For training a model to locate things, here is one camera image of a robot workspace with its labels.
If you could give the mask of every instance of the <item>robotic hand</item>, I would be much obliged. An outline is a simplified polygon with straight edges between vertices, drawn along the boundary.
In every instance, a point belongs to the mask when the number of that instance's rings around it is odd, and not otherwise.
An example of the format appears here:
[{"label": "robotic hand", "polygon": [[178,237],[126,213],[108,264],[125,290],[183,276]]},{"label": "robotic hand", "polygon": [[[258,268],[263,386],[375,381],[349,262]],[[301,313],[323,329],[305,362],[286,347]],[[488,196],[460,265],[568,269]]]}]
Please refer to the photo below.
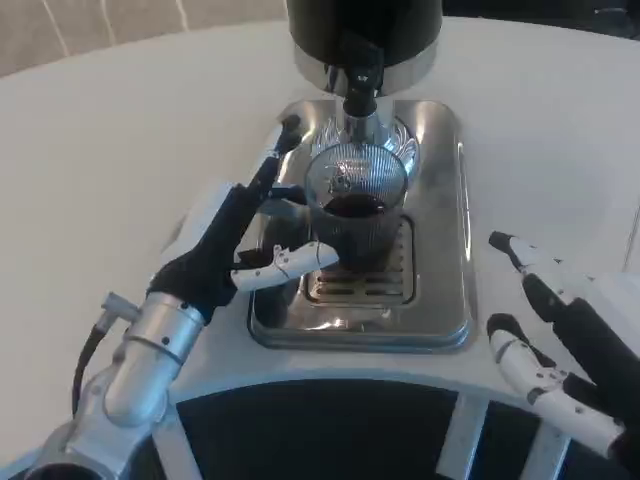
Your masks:
[{"label": "robotic hand", "polygon": [[509,256],[529,303],[591,381],[561,370],[513,316],[496,314],[487,331],[502,375],[545,421],[640,478],[640,277],[580,276],[500,232],[489,243]]},{"label": "robotic hand", "polygon": [[[132,454],[163,419],[169,386],[216,308],[228,305],[237,291],[282,284],[338,260],[333,248],[309,242],[293,252],[276,247],[273,257],[240,252],[240,262],[235,261],[235,251],[263,202],[291,196],[273,186],[280,161],[300,142],[299,122],[296,116],[283,121],[275,150],[247,187],[229,185],[196,203],[163,253],[164,266],[151,280],[140,308],[117,295],[107,297],[78,361],[74,417],[48,438],[26,478],[127,477]],[[243,257],[251,258],[254,268],[246,268]],[[82,389],[91,355],[118,318],[131,326],[113,363]]]}]

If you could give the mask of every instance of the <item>drip tray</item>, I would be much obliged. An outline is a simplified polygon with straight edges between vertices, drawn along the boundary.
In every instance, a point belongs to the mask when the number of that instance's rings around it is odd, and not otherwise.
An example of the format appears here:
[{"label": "drip tray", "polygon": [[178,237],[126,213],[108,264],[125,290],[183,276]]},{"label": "drip tray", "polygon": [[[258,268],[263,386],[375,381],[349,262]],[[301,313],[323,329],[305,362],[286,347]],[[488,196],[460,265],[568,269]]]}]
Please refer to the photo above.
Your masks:
[{"label": "drip tray", "polygon": [[318,306],[388,307],[402,305],[414,296],[413,230],[403,218],[384,268],[355,274],[332,266],[307,275],[305,292]]},{"label": "drip tray", "polygon": [[[304,185],[312,156],[339,141],[336,103],[302,101],[302,144],[282,162],[278,181]],[[439,103],[396,101],[390,148],[409,187],[403,223],[387,265],[353,274],[335,266],[258,290],[248,325],[269,348],[440,353],[475,337],[475,285],[462,144],[451,111]],[[278,129],[274,129],[274,138]],[[308,211],[280,201],[260,218],[259,247],[294,250],[312,239]]]}]

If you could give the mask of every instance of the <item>glass cup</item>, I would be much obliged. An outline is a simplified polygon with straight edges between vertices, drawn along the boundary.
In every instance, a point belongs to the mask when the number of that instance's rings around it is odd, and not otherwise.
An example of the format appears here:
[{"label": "glass cup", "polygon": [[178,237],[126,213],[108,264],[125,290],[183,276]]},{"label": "glass cup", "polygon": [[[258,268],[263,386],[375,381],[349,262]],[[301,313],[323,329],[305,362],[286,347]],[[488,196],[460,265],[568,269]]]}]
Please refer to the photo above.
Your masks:
[{"label": "glass cup", "polygon": [[384,147],[346,143],[324,150],[305,177],[317,239],[336,250],[347,270],[380,269],[400,228],[407,185],[402,161]]}]

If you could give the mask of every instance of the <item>white table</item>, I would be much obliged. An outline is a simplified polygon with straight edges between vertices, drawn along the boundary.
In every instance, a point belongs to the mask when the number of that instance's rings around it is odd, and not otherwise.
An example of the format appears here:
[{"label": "white table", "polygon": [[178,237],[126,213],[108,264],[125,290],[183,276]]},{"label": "white table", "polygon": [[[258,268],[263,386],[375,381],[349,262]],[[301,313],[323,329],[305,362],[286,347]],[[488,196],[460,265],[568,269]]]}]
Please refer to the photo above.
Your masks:
[{"label": "white table", "polygon": [[[199,339],[176,401],[357,377],[519,405],[484,336],[497,311],[577,368],[486,240],[500,229],[584,271],[622,268],[640,193],[640,44],[447,19],[438,48],[432,72],[398,98],[439,100],[463,125],[478,339],[436,356],[268,350],[250,338],[238,296]],[[0,476],[68,419],[73,369],[103,295],[142,300],[169,232],[214,170],[218,181],[247,180],[280,110],[318,95],[295,70],[282,22],[166,36],[0,81]],[[109,363],[118,333],[89,374]]]}]

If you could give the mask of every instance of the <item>coffee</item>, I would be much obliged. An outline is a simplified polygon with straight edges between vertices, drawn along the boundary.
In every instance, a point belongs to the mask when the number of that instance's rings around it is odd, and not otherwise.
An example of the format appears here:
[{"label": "coffee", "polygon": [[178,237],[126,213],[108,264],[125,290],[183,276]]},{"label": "coffee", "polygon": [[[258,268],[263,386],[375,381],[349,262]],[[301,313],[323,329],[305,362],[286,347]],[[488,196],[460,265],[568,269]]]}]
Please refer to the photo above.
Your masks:
[{"label": "coffee", "polygon": [[343,218],[367,218],[384,213],[382,200],[366,193],[354,193],[332,199],[324,211]]},{"label": "coffee", "polygon": [[312,209],[312,222],[318,239],[335,248],[342,267],[352,272],[383,269],[399,225],[395,211],[390,214],[382,200],[366,193],[336,197],[322,210]]}]

